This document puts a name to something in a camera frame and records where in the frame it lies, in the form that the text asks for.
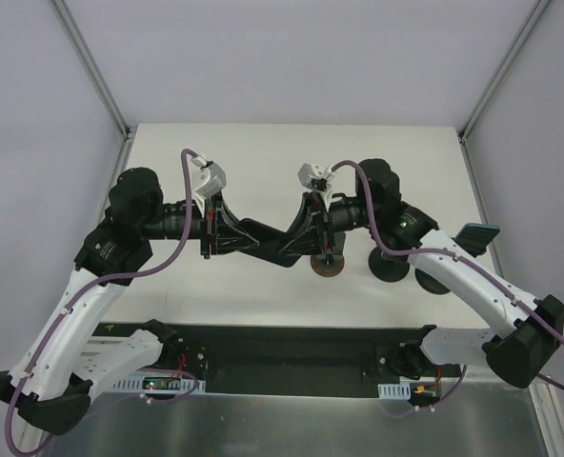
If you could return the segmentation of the brown disc small stand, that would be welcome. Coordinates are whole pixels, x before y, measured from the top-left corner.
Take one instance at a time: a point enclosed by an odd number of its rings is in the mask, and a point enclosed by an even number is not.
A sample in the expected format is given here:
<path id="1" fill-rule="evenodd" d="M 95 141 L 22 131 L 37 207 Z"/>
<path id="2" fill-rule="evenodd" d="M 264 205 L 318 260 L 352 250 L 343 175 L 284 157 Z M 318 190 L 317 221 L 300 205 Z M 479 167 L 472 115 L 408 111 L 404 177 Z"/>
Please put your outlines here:
<path id="1" fill-rule="evenodd" d="M 345 258 L 342 254 L 312 255 L 310 265 L 317 275 L 331 278 L 343 271 Z"/>

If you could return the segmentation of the black phone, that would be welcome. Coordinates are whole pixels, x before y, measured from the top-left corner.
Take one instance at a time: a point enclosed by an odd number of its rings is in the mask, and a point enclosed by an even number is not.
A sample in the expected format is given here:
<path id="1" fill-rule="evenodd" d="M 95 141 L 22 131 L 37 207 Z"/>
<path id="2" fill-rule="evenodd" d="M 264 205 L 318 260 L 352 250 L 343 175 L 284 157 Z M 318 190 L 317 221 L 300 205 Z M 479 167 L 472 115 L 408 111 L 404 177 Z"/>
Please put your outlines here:
<path id="1" fill-rule="evenodd" d="M 483 255 L 488 245 L 499 234 L 500 227 L 486 224 L 466 224 L 453 238 L 472 257 Z"/>
<path id="2" fill-rule="evenodd" d="M 240 253 L 283 268 L 293 267 L 303 254 L 287 253 L 283 242 L 286 233 L 250 218 L 237 222 L 236 227 L 252 239 L 252 245 L 242 248 Z"/>

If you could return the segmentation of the black phone stand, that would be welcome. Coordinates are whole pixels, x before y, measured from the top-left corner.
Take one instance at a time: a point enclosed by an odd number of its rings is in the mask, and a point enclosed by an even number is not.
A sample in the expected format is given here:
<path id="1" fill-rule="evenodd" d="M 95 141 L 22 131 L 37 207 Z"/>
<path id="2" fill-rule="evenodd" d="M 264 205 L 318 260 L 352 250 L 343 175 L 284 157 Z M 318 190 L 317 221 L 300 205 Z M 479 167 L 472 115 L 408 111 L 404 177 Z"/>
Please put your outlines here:
<path id="1" fill-rule="evenodd" d="M 374 248 L 371 251 L 368 267 L 375 278 L 386 283 L 403 280 L 411 268 L 407 256 L 391 256 L 380 248 Z"/>
<path id="2" fill-rule="evenodd" d="M 418 285 L 430 294 L 441 296 L 450 292 L 448 288 L 421 269 L 414 270 L 414 277 Z"/>

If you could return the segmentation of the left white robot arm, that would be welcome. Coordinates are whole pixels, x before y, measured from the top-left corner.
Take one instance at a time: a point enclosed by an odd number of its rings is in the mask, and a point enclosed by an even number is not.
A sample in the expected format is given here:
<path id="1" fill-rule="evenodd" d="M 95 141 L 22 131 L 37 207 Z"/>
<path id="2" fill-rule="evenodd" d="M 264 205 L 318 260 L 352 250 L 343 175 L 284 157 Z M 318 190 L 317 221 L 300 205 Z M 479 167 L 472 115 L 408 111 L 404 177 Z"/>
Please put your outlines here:
<path id="1" fill-rule="evenodd" d="M 0 371 L 7 404 L 5 436 L 13 419 L 50 438 L 72 430 L 92 402 L 136 371 L 174 373 L 181 349 L 173 328 L 151 320 L 113 349 L 82 361 L 80 354 L 103 315 L 135 278 L 168 267 L 201 229 L 207 200 L 226 185 L 224 171 L 199 162 L 185 180 L 186 200 L 163 202 L 154 171 L 128 169 L 109 192 L 101 223 L 85 239 L 64 296 L 31 349 L 10 371 Z"/>

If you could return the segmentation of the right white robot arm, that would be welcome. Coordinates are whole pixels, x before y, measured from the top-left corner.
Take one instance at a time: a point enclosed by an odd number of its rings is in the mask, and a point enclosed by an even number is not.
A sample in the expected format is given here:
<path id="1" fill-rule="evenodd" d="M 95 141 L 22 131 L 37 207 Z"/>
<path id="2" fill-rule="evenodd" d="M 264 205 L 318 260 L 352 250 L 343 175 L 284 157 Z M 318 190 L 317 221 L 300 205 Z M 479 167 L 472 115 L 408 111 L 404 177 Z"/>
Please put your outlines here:
<path id="1" fill-rule="evenodd" d="M 375 277 L 393 283 L 414 271 L 423 289 L 454 294 L 487 325 L 428 328 L 418 341 L 388 356 L 390 368 L 418 378 L 442 365 L 482 366 L 513 387 L 528 387 L 563 341 L 564 305 L 552 295 L 539 299 L 482 267 L 476 258 L 490 243 L 487 227 L 476 226 L 476 235 L 449 236 L 432 217 L 403 201 L 400 179 L 386 161 L 349 165 L 355 172 L 354 197 L 333 192 L 337 166 L 301 167 L 298 179 L 307 191 L 281 253 L 329 264 L 340 257 L 347 232 L 367 229 L 376 243 L 369 258 Z"/>

